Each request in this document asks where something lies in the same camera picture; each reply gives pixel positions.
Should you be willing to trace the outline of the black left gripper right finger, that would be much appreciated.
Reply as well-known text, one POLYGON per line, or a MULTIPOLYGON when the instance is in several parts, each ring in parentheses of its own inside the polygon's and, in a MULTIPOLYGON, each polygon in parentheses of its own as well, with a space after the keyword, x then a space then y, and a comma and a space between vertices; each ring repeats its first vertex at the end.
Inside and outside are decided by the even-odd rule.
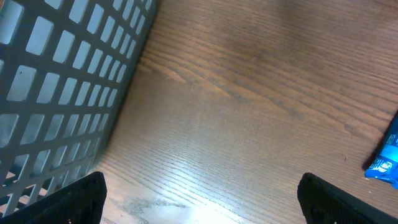
POLYGON ((309 172, 299 182, 297 198, 310 224, 397 224, 397 218, 309 172))

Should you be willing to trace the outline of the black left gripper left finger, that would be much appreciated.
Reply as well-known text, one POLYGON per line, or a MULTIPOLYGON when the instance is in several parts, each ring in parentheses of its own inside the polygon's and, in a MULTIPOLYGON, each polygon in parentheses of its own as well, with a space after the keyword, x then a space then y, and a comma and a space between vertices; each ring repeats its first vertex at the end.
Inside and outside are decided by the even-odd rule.
POLYGON ((1 224, 99 224, 106 196, 104 175, 96 171, 2 218, 1 224))

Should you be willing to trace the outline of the blue Oreo cookie pack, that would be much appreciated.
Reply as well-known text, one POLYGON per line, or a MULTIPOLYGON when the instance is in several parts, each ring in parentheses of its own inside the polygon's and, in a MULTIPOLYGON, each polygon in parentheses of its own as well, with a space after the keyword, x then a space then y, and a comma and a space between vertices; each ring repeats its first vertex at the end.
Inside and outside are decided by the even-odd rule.
POLYGON ((397 116, 393 118, 381 148, 364 176, 387 182, 397 189, 397 116))

